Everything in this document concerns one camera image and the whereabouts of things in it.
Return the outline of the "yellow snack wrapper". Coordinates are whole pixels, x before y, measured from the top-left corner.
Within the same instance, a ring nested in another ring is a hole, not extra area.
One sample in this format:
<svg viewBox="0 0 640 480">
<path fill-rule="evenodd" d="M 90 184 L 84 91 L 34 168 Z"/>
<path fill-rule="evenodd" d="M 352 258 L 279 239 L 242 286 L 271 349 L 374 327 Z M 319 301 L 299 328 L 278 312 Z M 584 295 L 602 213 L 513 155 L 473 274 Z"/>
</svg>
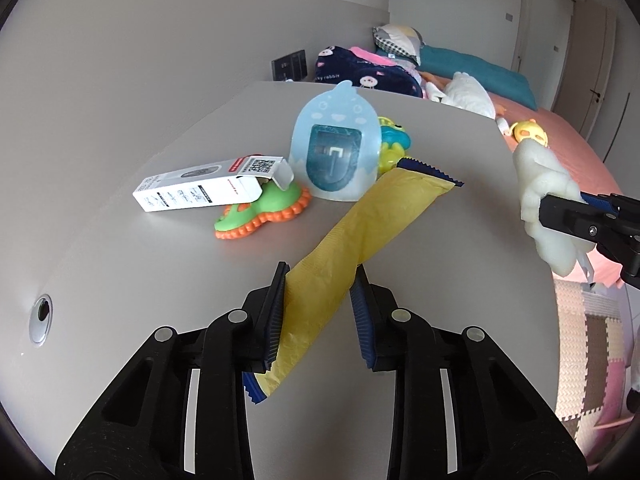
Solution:
<svg viewBox="0 0 640 480">
<path fill-rule="evenodd" d="M 292 372 L 341 305 L 356 271 L 432 203 L 463 183 L 413 158 L 383 174 L 285 277 L 284 311 L 276 359 L 265 373 L 245 373 L 258 404 Z"/>
</svg>

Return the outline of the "white thermometer box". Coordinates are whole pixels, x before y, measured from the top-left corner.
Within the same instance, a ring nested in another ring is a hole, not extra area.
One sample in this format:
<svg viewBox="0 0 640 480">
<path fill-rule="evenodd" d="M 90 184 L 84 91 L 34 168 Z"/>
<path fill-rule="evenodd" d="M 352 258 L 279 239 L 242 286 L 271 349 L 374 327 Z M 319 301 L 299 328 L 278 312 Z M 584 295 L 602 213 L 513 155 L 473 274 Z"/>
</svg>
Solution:
<svg viewBox="0 0 640 480">
<path fill-rule="evenodd" d="M 253 203 L 264 183 L 285 191 L 294 172 L 281 156 L 246 155 L 146 177 L 132 192 L 145 212 Z"/>
</svg>

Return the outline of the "pink bed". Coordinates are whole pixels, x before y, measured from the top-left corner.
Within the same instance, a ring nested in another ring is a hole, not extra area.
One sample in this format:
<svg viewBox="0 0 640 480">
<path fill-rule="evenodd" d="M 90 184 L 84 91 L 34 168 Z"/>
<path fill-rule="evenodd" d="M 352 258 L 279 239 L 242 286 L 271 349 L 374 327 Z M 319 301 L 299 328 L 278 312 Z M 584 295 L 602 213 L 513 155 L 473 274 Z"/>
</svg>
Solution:
<svg viewBox="0 0 640 480">
<path fill-rule="evenodd" d="M 520 120 L 534 118 L 548 134 L 549 145 L 547 148 L 550 148 L 559 159 L 560 164 L 568 170 L 573 180 L 577 182 L 580 192 L 592 195 L 620 192 L 620 187 L 604 163 L 565 119 L 543 108 L 530 110 L 521 104 L 497 96 L 495 93 L 488 92 L 488 94 L 497 111 L 497 118 L 494 121 L 500 133 L 503 134 L 508 148 L 513 153 L 519 143 L 516 143 L 508 133 L 510 125 Z M 566 277 L 567 280 L 601 283 L 606 287 L 618 286 L 622 282 L 620 278 L 622 266 L 620 264 L 608 260 L 599 254 L 596 248 L 588 254 L 588 257 L 593 266 L 594 278 L 588 281 L 582 270 L 576 269 Z"/>
</svg>

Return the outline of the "yellow chick plush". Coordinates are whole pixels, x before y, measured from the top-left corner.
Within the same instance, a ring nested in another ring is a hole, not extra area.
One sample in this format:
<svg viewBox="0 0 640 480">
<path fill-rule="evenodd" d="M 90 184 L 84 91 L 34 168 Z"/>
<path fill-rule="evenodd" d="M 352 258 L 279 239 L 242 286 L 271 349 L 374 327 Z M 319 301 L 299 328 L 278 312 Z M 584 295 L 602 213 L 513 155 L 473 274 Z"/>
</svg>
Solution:
<svg viewBox="0 0 640 480">
<path fill-rule="evenodd" d="M 544 148 L 549 145 L 548 134 L 534 118 L 514 122 L 510 125 L 508 133 L 516 143 L 521 143 L 524 140 L 534 140 Z"/>
</svg>

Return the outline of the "foam puzzle floor mat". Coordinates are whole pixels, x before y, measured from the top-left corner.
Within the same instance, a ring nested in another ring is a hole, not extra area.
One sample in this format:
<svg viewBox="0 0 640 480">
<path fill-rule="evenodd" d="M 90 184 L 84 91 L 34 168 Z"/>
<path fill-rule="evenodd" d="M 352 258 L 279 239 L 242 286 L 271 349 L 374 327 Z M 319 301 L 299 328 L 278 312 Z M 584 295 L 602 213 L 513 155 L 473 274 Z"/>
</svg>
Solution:
<svg viewBox="0 0 640 480">
<path fill-rule="evenodd" d="M 555 415 L 591 467 L 628 428 L 631 324 L 623 292 L 601 284 L 554 281 L 560 334 Z"/>
</svg>

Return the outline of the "green orange dinosaur teether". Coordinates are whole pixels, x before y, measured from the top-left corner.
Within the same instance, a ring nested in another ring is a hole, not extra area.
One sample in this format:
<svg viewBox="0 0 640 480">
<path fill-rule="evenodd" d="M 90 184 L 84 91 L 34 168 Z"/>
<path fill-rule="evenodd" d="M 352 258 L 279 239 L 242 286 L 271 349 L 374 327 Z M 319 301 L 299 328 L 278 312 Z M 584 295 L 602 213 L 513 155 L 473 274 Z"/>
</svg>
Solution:
<svg viewBox="0 0 640 480">
<path fill-rule="evenodd" d="M 214 223 L 218 240 L 239 240 L 266 223 L 294 220 L 311 202 L 310 192 L 296 182 L 281 190 L 274 182 L 262 186 L 262 194 L 251 203 L 228 205 Z"/>
</svg>

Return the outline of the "blue plastic blister package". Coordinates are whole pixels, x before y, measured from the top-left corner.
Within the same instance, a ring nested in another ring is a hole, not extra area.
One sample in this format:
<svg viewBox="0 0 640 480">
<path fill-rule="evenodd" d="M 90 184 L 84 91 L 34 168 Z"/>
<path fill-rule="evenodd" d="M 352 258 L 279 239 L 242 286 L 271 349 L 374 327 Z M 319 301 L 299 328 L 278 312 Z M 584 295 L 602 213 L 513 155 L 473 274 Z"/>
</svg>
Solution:
<svg viewBox="0 0 640 480">
<path fill-rule="evenodd" d="M 353 203 L 378 178 L 381 145 L 378 114 L 350 81 L 342 81 L 300 111 L 288 164 L 312 196 Z"/>
</svg>

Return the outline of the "teal yellow frog rattle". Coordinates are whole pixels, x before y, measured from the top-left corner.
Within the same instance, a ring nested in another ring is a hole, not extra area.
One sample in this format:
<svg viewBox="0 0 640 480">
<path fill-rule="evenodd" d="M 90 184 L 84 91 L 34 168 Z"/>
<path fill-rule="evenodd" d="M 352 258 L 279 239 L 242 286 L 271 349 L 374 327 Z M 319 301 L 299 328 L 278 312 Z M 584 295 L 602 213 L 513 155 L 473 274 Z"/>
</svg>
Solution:
<svg viewBox="0 0 640 480">
<path fill-rule="evenodd" d="M 378 123 L 381 127 L 381 148 L 378 155 L 378 175 L 386 174 L 406 156 L 411 146 L 411 138 L 403 126 L 396 124 L 390 118 L 380 116 Z"/>
</svg>

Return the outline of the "teal pillow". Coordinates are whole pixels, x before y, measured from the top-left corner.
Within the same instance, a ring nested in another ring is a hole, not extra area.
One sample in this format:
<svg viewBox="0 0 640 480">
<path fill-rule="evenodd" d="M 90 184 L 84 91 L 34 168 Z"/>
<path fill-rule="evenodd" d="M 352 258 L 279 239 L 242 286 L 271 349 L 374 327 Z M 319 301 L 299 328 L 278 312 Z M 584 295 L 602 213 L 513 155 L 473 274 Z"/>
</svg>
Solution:
<svg viewBox="0 0 640 480">
<path fill-rule="evenodd" d="M 474 77 L 488 92 L 495 93 L 530 110 L 538 105 L 525 76 L 475 55 L 424 44 L 420 51 L 420 70 L 451 79 L 455 73 Z"/>
</svg>

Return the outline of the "white goose plush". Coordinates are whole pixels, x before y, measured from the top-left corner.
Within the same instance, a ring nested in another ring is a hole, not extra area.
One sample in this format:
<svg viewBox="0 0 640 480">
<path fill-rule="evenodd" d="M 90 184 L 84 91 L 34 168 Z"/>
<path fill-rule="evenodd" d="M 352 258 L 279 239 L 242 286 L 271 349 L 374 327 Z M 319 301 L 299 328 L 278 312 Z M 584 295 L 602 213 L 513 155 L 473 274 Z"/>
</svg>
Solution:
<svg viewBox="0 0 640 480">
<path fill-rule="evenodd" d="M 494 102 L 484 87 L 471 75 L 455 72 L 450 81 L 444 81 L 431 73 L 422 72 L 426 96 L 432 101 L 467 110 L 468 112 L 497 118 Z"/>
</svg>

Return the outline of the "white door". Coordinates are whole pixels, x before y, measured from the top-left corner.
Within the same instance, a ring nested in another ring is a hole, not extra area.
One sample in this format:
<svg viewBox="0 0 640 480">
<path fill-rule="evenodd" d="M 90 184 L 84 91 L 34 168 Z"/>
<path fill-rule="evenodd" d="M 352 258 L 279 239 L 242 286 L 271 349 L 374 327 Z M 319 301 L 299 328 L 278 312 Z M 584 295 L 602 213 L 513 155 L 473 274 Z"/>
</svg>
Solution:
<svg viewBox="0 0 640 480">
<path fill-rule="evenodd" d="M 522 0 L 512 70 L 523 75 L 539 107 L 551 110 L 570 42 L 573 0 Z"/>
</svg>

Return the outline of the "navy rabbit blanket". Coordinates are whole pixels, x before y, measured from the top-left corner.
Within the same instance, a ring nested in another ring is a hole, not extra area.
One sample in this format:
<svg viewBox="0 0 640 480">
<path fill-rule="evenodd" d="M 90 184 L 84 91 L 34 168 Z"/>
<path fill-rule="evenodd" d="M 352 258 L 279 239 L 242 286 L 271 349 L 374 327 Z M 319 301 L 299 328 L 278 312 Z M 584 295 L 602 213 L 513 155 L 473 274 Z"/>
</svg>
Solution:
<svg viewBox="0 0 640 480">
<path fill-rule="evenodd" d="M 359 48 L 323 49 L 314 63 L 314 82 L 339 84 L 342 81 L 350 81 L 354 87 L 424 98 L 420 76 L 414 76 L 394 62 Z"/>
</svg>

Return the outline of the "checkered patchwork pillow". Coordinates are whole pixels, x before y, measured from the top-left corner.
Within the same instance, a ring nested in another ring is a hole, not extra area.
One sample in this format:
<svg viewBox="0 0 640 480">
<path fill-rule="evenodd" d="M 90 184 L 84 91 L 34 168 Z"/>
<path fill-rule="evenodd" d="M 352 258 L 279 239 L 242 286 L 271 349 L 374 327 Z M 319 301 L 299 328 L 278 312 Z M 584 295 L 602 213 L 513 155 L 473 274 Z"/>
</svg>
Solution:
<svg viewBox="0 0 640 480">
<path fill-rule="evenodd" d="M 420 32 L 410 26 L 386 24 L 372 28 L 375 45 L 386 53 L 408 58 L 414 65 L 421 64 L 423 39 Z"/>
</svg>

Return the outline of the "black wall switch panel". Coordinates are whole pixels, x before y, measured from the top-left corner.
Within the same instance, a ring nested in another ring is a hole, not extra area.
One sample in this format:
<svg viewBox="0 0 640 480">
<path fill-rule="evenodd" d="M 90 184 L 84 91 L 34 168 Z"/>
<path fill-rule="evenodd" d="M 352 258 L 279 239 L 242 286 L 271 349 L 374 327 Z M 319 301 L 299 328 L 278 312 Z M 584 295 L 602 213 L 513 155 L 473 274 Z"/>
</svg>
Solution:
<svg viewBox="0 0 640 480">
<path fill-rule="evenodd" d="M 303 81 L 308 77 L 306 51 L 298 50 L 271 61 L 273 81 Z"/>
</svg>

